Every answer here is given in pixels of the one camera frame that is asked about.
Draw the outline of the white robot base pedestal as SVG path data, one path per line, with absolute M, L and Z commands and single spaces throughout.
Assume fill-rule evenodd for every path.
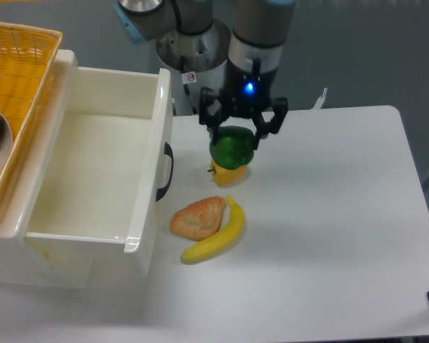
M 171 73 L 175 115 L 199 113 L 199 94 L 203 86 L 220 90 L 229 43 L 230 30 L 217 19 L 198 36 L 172 31 L 157 39 L 159 60 Z

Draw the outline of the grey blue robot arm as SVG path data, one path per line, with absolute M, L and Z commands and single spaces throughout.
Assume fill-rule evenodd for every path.
M 116 1 L 114 10 L 133 43 L 155 42 L 178 115 L 201 115 L 212 134 L 230 117 L 250 120 L 259 142 L 278 133 L 288 111 L 270 92 L 296 3 L 233 6 L 232 28 L 214 17 L 212 1 Z

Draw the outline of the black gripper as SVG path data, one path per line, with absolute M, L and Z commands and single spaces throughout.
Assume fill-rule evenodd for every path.
M 251 119 L 256 128 L 255 147 L 268 134 L 277 134 L 288 113 L 288 100 L 285 97 L 271 99 L 270 92 L 277 70 L 254 74 L 244 71 L 232 62 L 225 67 L 225 78 L 219 92 L 203 86 L 199 94 L 199 123 L 207 127 L 212 144 L 219 139 L 219 127 L 229 116 Z M 210 113 L 215 103 L 219 108 Z M 265 121 L 262 112 L 271 106 L 273 117 Z

